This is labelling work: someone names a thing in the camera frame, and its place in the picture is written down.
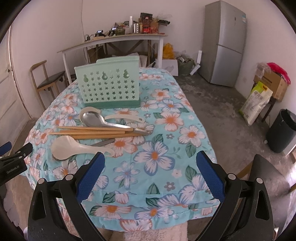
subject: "black trash can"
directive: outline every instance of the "black trash can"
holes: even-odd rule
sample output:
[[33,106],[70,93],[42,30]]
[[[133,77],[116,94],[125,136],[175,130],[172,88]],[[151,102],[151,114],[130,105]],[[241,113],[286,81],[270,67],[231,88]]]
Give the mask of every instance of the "black trash can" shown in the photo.
[[296,135],[296,115],[281,109],[266,134],[267,144],[275,153],[282,152]]

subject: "refrigerator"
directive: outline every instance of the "refrigerator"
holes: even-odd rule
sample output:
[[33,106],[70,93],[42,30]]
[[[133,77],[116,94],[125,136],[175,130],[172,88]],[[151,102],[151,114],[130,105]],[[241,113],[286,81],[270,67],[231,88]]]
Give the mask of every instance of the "refrigerator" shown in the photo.
[[208,82],[233,87],[242,62],[246,14],[217,1],[205,6],[205,27],[199,74]]

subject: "light blue tablecloth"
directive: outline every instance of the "light blue tablecloth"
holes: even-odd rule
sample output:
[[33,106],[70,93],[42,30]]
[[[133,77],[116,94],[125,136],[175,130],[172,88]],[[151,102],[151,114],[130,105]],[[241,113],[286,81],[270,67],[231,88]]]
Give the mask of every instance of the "light blue tablecloth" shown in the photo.
[[[133,114],[145,123],[110,120],[150,132],[149,136],[117,138],[107,145],[115,151],[91,195],[82,202],[95,226],[117,231],[171,227],[189,219],[212,216],[219,204],[213,199],[195,161],[204,150],[213,162],[214,151],[206,131],[175,79],[164,70],[140,69],[141,107],[102,109],[102,115]],[[25,159],[24,173],[34,188],[39,178],[62,179],[92,159],[81,154],[66,161],[52,158],[51,145],[57,126],[81,125],[84,108],[77,83],[66,88],[30,131],[26,142],[33,153]],[[100,140],[80,141],[91,145]],[[59,205],[68,220],[63,202]]]

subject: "white wooden table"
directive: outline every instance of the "white wooden table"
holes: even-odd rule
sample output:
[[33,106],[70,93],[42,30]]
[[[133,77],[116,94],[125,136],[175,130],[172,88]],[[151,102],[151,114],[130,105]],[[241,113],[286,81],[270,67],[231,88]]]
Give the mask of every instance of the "white wooden table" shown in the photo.
[[163,61],[163,38],[166,36],[167,35],[165,35],[165,34],[125,34],[125,35],[117,35],[117,36],[112,36],[112,37],[102,37],[100,39],[90,40],[90,41],[86,41],[84,43],[74,45],[72,47],[63,49],[63,50],[59,51],[58,53],[62,52],[62,54],[63,54],[63,60],[64,60],[67,78],[69,80],[69,83],[72,83],[69,67],[66,62],[66,54],[68,52],[74,51],[77,49],[81,49],[81,48],[90,47],[92,45],[99,45],[99,44],[104,44],[104,43],[129,41],[129,40],[157,40],[158,41],[157,65],[158,65],[158,68],[161,69],[162,68],[162,61]]

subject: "wooden chopsticks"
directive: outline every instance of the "wooden chopsticks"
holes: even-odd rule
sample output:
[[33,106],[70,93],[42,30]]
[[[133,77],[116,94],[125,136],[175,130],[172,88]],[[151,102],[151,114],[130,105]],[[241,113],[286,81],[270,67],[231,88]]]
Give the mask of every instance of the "wooden chopsticks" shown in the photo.
[[60,129],[84,130],[84,131],[133,131],[133,128],[118,128],[118,127],[84,127],[84,126],[58,126]]
[[83,126],[58,126],[60,132],[50,132],[50,135],[69,135],[75,140],[88,139],[105,139],[105,138],[121,138],[121,137],[136,137],[143,134],[134,133],[133,128],[118,128],[118,127],[83,127]]

